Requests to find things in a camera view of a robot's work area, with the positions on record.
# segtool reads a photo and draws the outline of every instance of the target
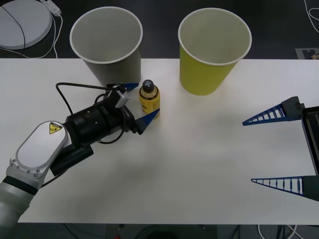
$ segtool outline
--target table surface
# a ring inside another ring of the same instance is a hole
[[[9,157],[38,124],[68,116],[55,84],[99,83],[80,59],[0,59],[0,72],[4,178]],[[318,75],[318,61],[242,60],[203,97],[181,86],[178,59],[142,59],[142,79],[160,89],[159,119],[143,135],[94,144],[93,156],[38,192],[20,222],[318,224],[318,202],[250,181],[315,174],[301,122],[242,126],[291,96],[319,105]],[[74,111],[100,93],[62,90]],[[142,115],[137,90],[128,107]]]

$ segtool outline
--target black cable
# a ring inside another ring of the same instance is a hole
[[[96,104],[98,102],[98,100],[102,97],[102,96],[107,96],[107,93],[103,93],[97,96],[97,98],[95,99],[94,103]]]
[[[282,225],[278,225],[276,239],[280,239],[279,237],[281,235],[282,229],[283,229],[283,226]]]
[[[283,239],[286,238],[286,226],[283,225]]]
[[[235,238],[235,235],[236,235],[237,232],[238,232],[238,239],[240,239],[240,225],[238,225],[238,226],[235,228],[235,230],[234,230],[234,232],[233,232],[233,234],[232,234],[232,236],[231,236],[232,239]]]
[[[21,27],[21,25],[18,23],[18,21],[10,14],[10,12],[8,12],[3,6],[1,6],[14,20],[15,20],[15,22],[19,25],[19,27],[20,27],[20,29],[21,29],[21,31],[22,31],[22,34],[23,34],[23,50],[25,49],[25,35],[24,35],[24,31],[23,31],[23,29],[22,29],[22,27]]]
[[[124,110],[121,108],[121,111],[122,111],[122,114],[123,114],[123,128],[122,128],[122,131],[121,131],[121,133],[120,133],[120,135],[116,138],[116,139],[114,139],[114,140],[112,140],[112,141],[110,141],[110,142],[103,142],[103,141],[99,141],[99,143],[101,143],[101,144],[111,144],[111,143],[115,143],[116,141],[118,141],[121,137],[122,137],[122,135],[124,134],[124,129],[125,129],[125,127],[126,127],[126,122],[125,122],[125,113],[124,113]]]
[[[43,188],[43,187],[45,187],[46,185],[52,183],[55,179],[61,177],[61,176],[63,175],[63,173],[65,173],[65,172],[66,172],[66,170],[65,170],[64,172],[60,173],[58,176],[56,176],[56,177],[52,178],[51,180],[47,181],[46,183],[44,183],[44,184],[42,185],[41,188]]]
[[[76,239],[80,239],[78,238],[68,227],[65,223],[63,223],[63,225],[65,226],[65,228],[72,234],[72,236],[74,236]]]
[[[84,87],[84,88],[98,89],[98,90],[105,90],[105,91],[112,91],[112,90],[116,90],[117,89],[117,88],[107,88],[107,87],[91,86],[91,85],[83,85],[83,84],[67,83],[67,82],[57,83],[55,85],[56,90],[58,91],[58,93],[60,94],[62,99],[64,100],[64,102],[65,102],[66,106],[68,107],[71,115],[73,114],[73,112],[71,110],[71,107],[70,107],[68,101],[66,100],[66,98],[64,97],[64,95],[62,94],[61,90],[59,89],[59,86],[76,86],[76,87]]]
[[[134,237],[134,239],[142,239],[142,238],[148,236],[149,234],[156,232],[159,228],[160,228],[159,225],[148,226],[148,227],[144,228],[143,230],[141,230],[139,233],[137,233],[136,236]]]

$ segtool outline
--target paper cup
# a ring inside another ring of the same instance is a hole
[[[102,85],[138,83],[142,37],[141,22],[133,13],[108,6],[81,16],[71,29],[70,44]]]
[[[236,63],[248,53],[252,36],[232,12],[204,8],[179,25],[180,82],[195,95],[213,93]]]

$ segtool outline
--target bottle label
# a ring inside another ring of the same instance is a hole
[[[152,98],[145,98],[141,94],[140,96],[140,102],[142,104],[142,111],[145,114],[152,113],[153,111],[156,111],[160,108],[160,92],[156,94],[156,96]],[[157,119],[160,116],[160,113],[158,113],[154,119]]]

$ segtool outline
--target yellow warning label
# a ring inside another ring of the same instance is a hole
[[[53,134],[55,132],[58,132],[60,129],[62,129],[61,126],[55,124],[55,123],[50,123],[50,134]]]

